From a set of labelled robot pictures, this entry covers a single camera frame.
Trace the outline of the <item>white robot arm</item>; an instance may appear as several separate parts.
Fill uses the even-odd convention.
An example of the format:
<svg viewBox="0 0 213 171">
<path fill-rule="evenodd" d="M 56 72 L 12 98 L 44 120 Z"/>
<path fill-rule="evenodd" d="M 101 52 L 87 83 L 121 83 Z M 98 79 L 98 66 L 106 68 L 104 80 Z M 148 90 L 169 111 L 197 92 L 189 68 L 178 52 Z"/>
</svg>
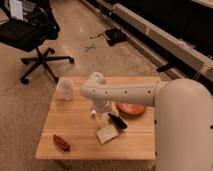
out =
<svg viewBox="0 0 213 171">
<path fill-rule="evenodd" d="M 98 72 L 80 93 L 95 110 L 127 102 L 155 108 L 156 171 L 213 171 L 213 94 L 192 79 L 110 85 Z"/>
</svg>

